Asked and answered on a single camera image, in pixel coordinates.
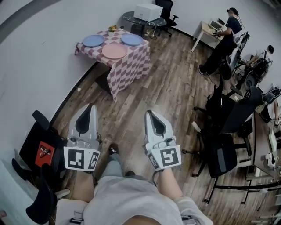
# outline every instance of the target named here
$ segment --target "desk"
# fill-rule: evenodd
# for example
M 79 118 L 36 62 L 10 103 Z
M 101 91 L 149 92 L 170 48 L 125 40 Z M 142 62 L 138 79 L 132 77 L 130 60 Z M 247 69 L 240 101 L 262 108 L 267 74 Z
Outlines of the desk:
M 195 42 L 191 51 L 194 52 L 194 49 L 196 48 L 197 44 L 199 43 L 199 41 L 204 33 L 211 36 L 214 39 L 217 39 L 220 42 L 223 39 L 223 37 L 213 36 L 213 33 L 215 33 L 215 32 L 216 32 L 215 29 L 209 28 L 209 25 L 207 23 L 201 21 L 201 31 L 200 31 L 197 41 Z
M 135 79 L 140 79 L 143 75 L 148 74 L 149 42 L 143 40 L 143 43 L 138 46 L 126 45 L 121 41 L 121 37 L 123 34 L 131 33 L 123 29 L 115 31 L 113 37 L 108 36 L 108 31 L 100 31 L 97 34 L 105 37 L 104 43 L 93 48 L 77 43 L 75 54 L 82 52 L 89 58 L 96 59 L 98 62 L 111 67 L 107 76 L 107 83 L 113 100 L 116 101 L 118 92 L 127 88 Z M 102 48 L 112 43 L 125 45 L 128 48 L 127 55 L 121 59 L 109 59 L 103 56 Z
M 165 26 L 167 24 L 166 20 L 163 19 L 162 17 L 158 18 L 158 19 L 155 19 L 155 20 L 152 20 L 151 22 L 149 21 L 145 21 L 145 20 L 142 20 L 142 19 L 138 19 L 138 18 L 135 18 L 134 16 L 134 11 L 131 11 L 131 12 L 125 12 L 123 14 L 123 19 L 131 22 L 131 23 L 135 23 L 135 24 L 139 24 L 141 25 L 141 35 L 143 36 L 144 34 L 144 27 L 145 26 L 152 26 L 152 27 L 158 27 L 158 26 Z
M 267 160 L 265 160 L 265 155 L 271 153 L 271 145 L 269 142 L 269 132 L 270 128 L 266 124 L 260 115 L 255 111 L 252 116 L 253 121 L 253 132 L 250 134 L 252 140 L 252 155 L 249 161 L 238 163 L 237 168 L 255 166 L 261 171 L 265 172 L 266 176 L 259 176 L 258 178 L 271 176 L 273 178 L 277 177 L 277 170 L 273 170 L 267 166 Z

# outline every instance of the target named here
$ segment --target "checkered tablecloth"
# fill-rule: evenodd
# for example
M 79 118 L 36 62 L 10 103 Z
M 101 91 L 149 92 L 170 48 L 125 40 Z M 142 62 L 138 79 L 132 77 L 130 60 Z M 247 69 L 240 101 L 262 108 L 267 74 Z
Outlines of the checkered tablecloth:
M 85 47 L 82 43 L 76 44 L 75 54 L 82 52 L 90 58 L 96 59 L 111 67 L 111 71 L 107 77 L 107 82 L 113 100 L 116 101 L 116 96 L 119 91 L 128 87 L 135 79 L 141 78 L 148 73 L 149 63 L 149 42 L 144 40 L 138 46 L 129 46 L 121 41 L 123 34 L 130 34 L 130 32 L 123 29 L 115 31 L 113 37 L 108 36 L 108 32 L 100 31 L 98 34 L 105 37 L 105 42 L 97 47 Z M 101 53 L 102 48 L 111 43 L 120 43 L 128 48 L 128 53 L 121 59 L 112 60 L 106 58 Z

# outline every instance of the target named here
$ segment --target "hand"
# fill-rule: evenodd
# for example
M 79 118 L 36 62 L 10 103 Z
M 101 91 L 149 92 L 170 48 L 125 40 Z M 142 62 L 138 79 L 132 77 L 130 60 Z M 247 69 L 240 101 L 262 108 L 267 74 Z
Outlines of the hand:
M 274 121 L 274 126 L 277 128 L 277 127 L 279 127 L 279 123 L 278 123 L 278 121 Z

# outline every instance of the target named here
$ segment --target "white wall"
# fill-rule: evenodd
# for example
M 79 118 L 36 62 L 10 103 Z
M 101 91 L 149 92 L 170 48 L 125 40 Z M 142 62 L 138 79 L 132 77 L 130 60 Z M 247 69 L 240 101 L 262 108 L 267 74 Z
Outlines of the white wall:
M 172 14 L 180 17 L 176 21 L 176 28 L 192 36 L 197 35 L 196 30 L 200 21 L 209 22 L 210 18 L 220 18 L 226 22 L 228 19 L 226 10 L 230 7 L 236 8 L 251 35 L 242 57 L 249 57 L 256 49 L 266 49 L 271 44 L 275 48 L 272 70 L 260 87 L 265 89 L 270 83 L 281 84 L 280 19 L 275 17 L 275 12 L 269 5 L 262 0 L 173 0 L 173 2 Z M 211 38 L 204 37 L 202 40 L 214 46 Z
M 0 43 L 0 159 L 11 163 L 13 149 L 20 150 L 35 122 L 34 110 L 51 120 L 93 65 L 94 61 L 84 55 L 74 55 L 76 43 L 120 23 L 124 12 L 143 2 L 150 0 L 61 0 L 24 21 Z M 16 187 L 26 188 L 24 184 Z M 3 192 L 12 194 L 0 185 L 0 194 Z M 0 209 L 8 202 L 9 208 L 14 207 L 17 215 L 24 217 L 30 202 L 23 206 L 21 200 L 2 200 Z

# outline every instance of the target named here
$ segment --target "cap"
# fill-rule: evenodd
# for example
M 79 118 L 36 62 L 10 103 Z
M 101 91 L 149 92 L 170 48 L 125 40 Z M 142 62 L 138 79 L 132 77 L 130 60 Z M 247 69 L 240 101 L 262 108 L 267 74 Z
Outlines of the cap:
M 236 8 L 230 8 L 230 9 L 227 10 L 227 12 L 229 12 L 229 10 L 233 11 L 234 14 L 238 15 L 238 11 L 237 11 Z

